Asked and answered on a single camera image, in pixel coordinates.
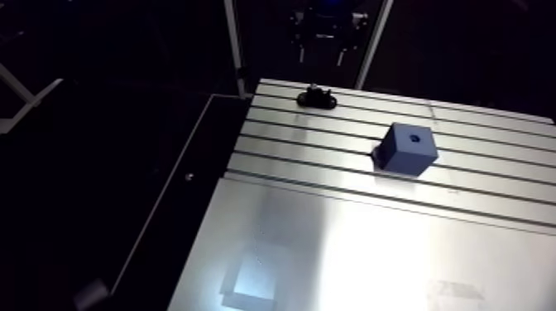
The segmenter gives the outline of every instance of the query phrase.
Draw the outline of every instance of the dark background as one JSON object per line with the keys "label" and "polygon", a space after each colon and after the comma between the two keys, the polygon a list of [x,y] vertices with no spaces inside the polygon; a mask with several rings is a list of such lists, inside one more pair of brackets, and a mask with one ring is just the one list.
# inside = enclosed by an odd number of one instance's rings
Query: dark background
{"label": "dark background", "polygon": [[[9,0],[0,62],[33,93],[64,78],[0,136],[0,309],[71,310],[113,286],[211,93],[236,94],[222,0]],[[286,20],[303,1],[237,0],[247,86],[259,78],[351,88],[363,49],[307,49]],[[378,1],[357,11],[377,15]],[[554,11],[543,1],[396,1],[364,89],[554,114]],[[0,84],[0,117],[20,100]],[[248,102],[214,98],[114,297],[97,309],[164,309]],[[193,183],[183,176],[195,172]]]}

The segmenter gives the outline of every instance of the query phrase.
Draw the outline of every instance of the metal surface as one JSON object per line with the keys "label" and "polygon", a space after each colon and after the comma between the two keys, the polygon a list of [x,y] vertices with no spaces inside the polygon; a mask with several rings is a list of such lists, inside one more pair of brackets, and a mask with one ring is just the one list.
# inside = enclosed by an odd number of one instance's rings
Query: metal surface
{"label": "metal surface", "polygon": [[[369,150],[380,144],[380,139],[377,138],[361,138],[252,121],[243,124],[242,135],[365,156]],[[556,185],[556,168],[457,151],[440,150],[439,158],[433,163],[433,167],[435,166]]]}
{"label": "metal surface", "polygon": [[263,178],[369,195],[407,203],[423,204],[461,213],[475,213],[517,222],[556,226],[556,207],[519,199],[496,197],[460,189],[334,170],[315,165],[271,160],[260,156],[234,153],[228,171]]}
{"label": "metal surface", "polygon": [[493,127],[475,126],[462,123],[445,122],[435,118],[412,117],[394,112],[376,112],[372,110],[350,108],[338,105],[334,110],[302,108],[295,100],[257,95],[253,107],[280,109],[310,116],[322,116],[351,122],[379,125],[388,128],[393,122],[430,127],[434,134],[465,139],[492,141],[513,146],[533,147],[535,149],[556,151],[556,137],[539,136]]}
{"label": "metal surface", "polygon": [[[169,310],[556,309],[552,120],[349,90],[299,108],[301,84],[271,84]],[[417,178],[369,156],[392,122],[434,131]]]}
{"label": "metal surface", "polygon": [[[280,112],[260,108],[251,108],[247,114],[247,119],[361,138],[370,137],[381,139],[388,130],[387,126],[299,115],[292,112]],[[474,141],[461,137],[438,134],[434,135],[434,141],[440,150],[458,151],[480,156],[502,158],[505,160],[518,160],[534,165],[556,168],[556,157],[554,153],[550,151],[540,151],[489,141]]]}
{"label": "metal surface", "polygon": [[381,41],[382,31],[388,21],[388,16],[390,15],[390,9],[394,0],[382,0],[381,10],[378,12],[378,17],[376,18],[375,27],[372,30],[371,39],[367,45],[367,51],[365,52],[365,58],[363,58],[363,64],[359,70],[359,75],[357,76],[357,81],[355,82],[355,89],[362,89],[367,79],[369,73],[369,68],[371,68],[372,59],[375,56],[376,49],[378,48],[378,43]]}
{"label": "metal surface", "polygon": [[226,20],[228,22],[228,34],[230,36],[230,45],[232,47],[233,66],[236,69],[237,92],[241,99],[246,98],[245,81],[238,76],[238,71],[243,67],[242,50],[239,44],[239,33],[236,23],[236,8],[234,0],[224,0],[224,8],[226,10]]}
{"label": "metal surface", "polygon": [[[259,84],[259,87],[264,87],[268,84],[277,85],[277,86],[286,86],[292,89],[307,88],[307,84],[302,84],[299,82],[291,82],[291,81],[274,80],[274,79],[261,79],[261,83]],[[333,93],[352,95],[357,98],[385,99],[396,103],[403,103],[403,104],[411,103],[415,105],[424,105],[424,106],[430,106],[436,108],[447,108],[459,112],[479,112],[480,114],[485,116],[499,116],[499,117],[506,117],[510,119],[516,119],[516,120],[554,124],[554,121],[548,117],[539,117],[539,116],[533,116],[533,115],[518,113],[518,112],[509,112],[509,111],[497,110],[492,108],[464,105],[461,103],[446,103],[437,100],[428,100],[424,98],[409,98],[406,96],[392,95],[386,93],[367,92],[367,91],[360,91],[355,89],[342,89],[342,88],[336,88],[336,87],[331,87],[326,85],[321,85],[321,87],[326,89],[332,89]]]}
{"label": "metal surface", "polygon": [[[317,165],[335,170],[346,170],[363,175],[396,178],[398,180],[409,181],[410,183],[415,182],[413,177],[404,175],[392,176],[380,172],[380,170],[375,168],[372,159],[368,155],[356,155],[343,151],[292,145],[287,142],[268,141],[251,137],[239,137],[236,144],[236,152]],[[501,197],[556,204],[554,185],[473,173],[453,168],[443,168],[436,165],[429,167],[419,176],[418,181],[421,184],[438,185],[446,189],[467,190]]]}
{"label": "metal surface", "polygon": [[544,311],[556,237],[221,179],[169,310]]}
{"label": "metal surface", "polygon": [[[256,92],[260,95],[276,96],[279,94],[283,98],[297,98],[300,90],[271,84],[259,84]],[[450,108],[434,107],[427,104],[396,103],[393,105],[392,101],[387,99],[361,98],[343,93],[335,93],[334,97],[338,100],[338,105],[345,108],[420,117],[433,121],[447,122],[453,126],[462,124],[466,126],[478,126],[479,128],[487,127],[498,130],[556,137],[556,127],[552,124],[486,115],[482,112],[458,111]]]}

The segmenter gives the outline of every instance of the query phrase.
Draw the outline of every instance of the metal frame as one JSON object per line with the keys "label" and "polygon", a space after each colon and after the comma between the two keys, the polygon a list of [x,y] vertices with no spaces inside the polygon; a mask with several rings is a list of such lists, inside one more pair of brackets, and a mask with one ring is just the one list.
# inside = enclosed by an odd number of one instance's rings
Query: metal frame
{"label": "metal frame", "polygon": [[237,92],[239,98],[245,99],[245,80],[239,76],[239,70],[242,65],[242,50],[239,41],[239,34],[236,23],[236,7],[234,0],[224,0],[224,8],[226,9],[226,20],[228,21],[228,33],[230,35],[230,46],[232,47],[233,66],[236,70]]}
{"label": "metal frame", "polygon": [[33,95],[4,65],[0,63],[0,79],[12,89],[25,105],[12,118],[0,118],[0,135],[9,133],[32,108],[38,107],[42,99],[48,95],[63,79],[56,79],[37,95]]}
{"label": "metal frame", "polygon": [[375,28],[372,31],[372,36],[367,46],[367,51],[365,52],[365,58],[363,59],[363,65],[357,76],[357,82],[355,83],[355,89],[362,89],[365,80],[367,79],[367,74],[369,73],[369,68],[371,68],[372,59],[375,57],[376,49],[378,48],[378,43],[382,37],[382,31],[384,31],[384,26],[390,15],[390,9],[394,0],[383,0],[381,11],[378,13],[378,18],[376,19]]}
{"label": "metal frame", "polygon": [[[362,89],[365,80],[367,79],[367,74],[369,73],[369,68],[371,67],[372,60],[375,56],[376,49],[378,48],[378,43],[381,40],[382,32],[390,15],[390,10],[394,0],[383,0],[381,11],[378,14],[374,29],[372,31],[371,39],[367,45],[367,51],[365,52],[365,58],[363,59],[362,67],[359,70],[357,76],[357,81],[355,83],[355,89]],[[239,40],[239,32],[236,23],[236,8],[235,0],[224,0],[224,7],[226,9],[226,19],[228,21],[228,34],[230,36],[230,45],[232,47],[232,57],[233,64],[236,69],[236,80],[237,80],[237,91],[239,92],[239,97],[241,99],[247,98],[249,94],[245,91],[245,80],[238,75],[238,71],[243,67],[242,62],[242,51],[241,43]],[[304,50],[301,49],[300,52],[300,63],[303,63]]]}

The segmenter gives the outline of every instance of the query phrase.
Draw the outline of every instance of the blue block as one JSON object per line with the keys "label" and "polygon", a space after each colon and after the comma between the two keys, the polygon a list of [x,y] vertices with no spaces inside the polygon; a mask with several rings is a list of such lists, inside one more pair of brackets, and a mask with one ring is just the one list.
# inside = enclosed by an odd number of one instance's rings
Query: blue block
{"label": "blue block", "polygon": [[374,156],[383,170],[419,176],[439,153],[428,127],[392,123]]}

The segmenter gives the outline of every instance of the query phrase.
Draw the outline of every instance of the black panel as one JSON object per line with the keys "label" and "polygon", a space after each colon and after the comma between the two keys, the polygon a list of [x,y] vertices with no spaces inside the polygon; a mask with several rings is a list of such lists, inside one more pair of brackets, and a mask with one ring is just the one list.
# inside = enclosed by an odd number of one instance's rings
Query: black panel
{"label": "black panel", "polygon": [[[247,107],[239,99],[213,99],[117,288],[112,308],[167,308]],[[191,181],[187,174],[194,175]]]}

